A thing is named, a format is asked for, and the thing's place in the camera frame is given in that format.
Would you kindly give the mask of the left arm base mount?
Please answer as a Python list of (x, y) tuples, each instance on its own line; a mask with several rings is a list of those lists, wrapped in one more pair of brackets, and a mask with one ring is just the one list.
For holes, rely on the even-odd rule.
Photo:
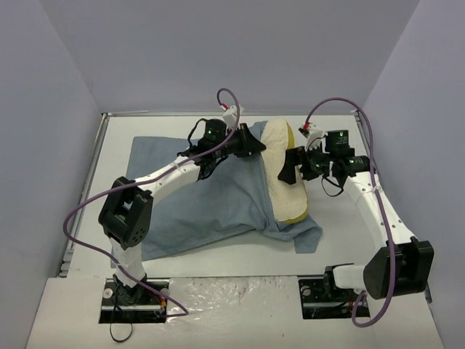
[(100, 324), (164, 324), (167, 300), (140, 285), (128, 289), (106, 279), (100, 303)]

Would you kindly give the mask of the white pillow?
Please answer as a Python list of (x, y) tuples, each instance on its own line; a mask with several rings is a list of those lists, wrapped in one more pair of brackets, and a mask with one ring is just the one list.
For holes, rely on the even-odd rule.
[(301, 222), (308, 215), (309, 202), (296, 166), (286, 161), (286, 152), (295, 147), (290, 125), (284, 119), (268, 121), (261, 143), (266, 146), (261, 157), (275, 220), (285, 224)]

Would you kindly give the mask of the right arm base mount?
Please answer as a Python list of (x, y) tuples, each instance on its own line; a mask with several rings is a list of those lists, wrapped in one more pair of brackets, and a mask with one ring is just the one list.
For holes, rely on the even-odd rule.
[(299, 296), (304, 320), (351, 319), (357, 294), (343, 289), (331, 294), (322, 276), (298, 278)]

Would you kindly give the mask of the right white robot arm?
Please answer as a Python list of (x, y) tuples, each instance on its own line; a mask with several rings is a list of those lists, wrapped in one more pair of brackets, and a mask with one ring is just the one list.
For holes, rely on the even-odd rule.
[(348, 289), (375, 300), (416, 294), (426, 289), (434, 249), (420, 241), (402, 222), (386, 197), (368, 156), (356, 155), (346, 129), (324, 132), (310, 126), (299, 130), (306, 145), (286, 151), (278, 179), (321, 179), (347, 194), (370, 231), (376, 253), (364, 265), (353, 263), (325, 268), (323, 294), (339, 300)]

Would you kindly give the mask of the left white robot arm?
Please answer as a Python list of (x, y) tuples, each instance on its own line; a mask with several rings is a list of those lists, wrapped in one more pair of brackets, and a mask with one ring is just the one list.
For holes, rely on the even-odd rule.
[(153, 206), (176, 190), (210, 177), (229, 155), (247, 158), (266, 150), (245, 123), (204, 122), (202, 138), (179, 152), (173, 162), (136, 180), (115, 180), (100, 211), (98, 223), (116, 258), (113, 278), (121, 286), (120, 295), (130, 304), (142, 302), (146, 295), (142, 240), (149, 231)]

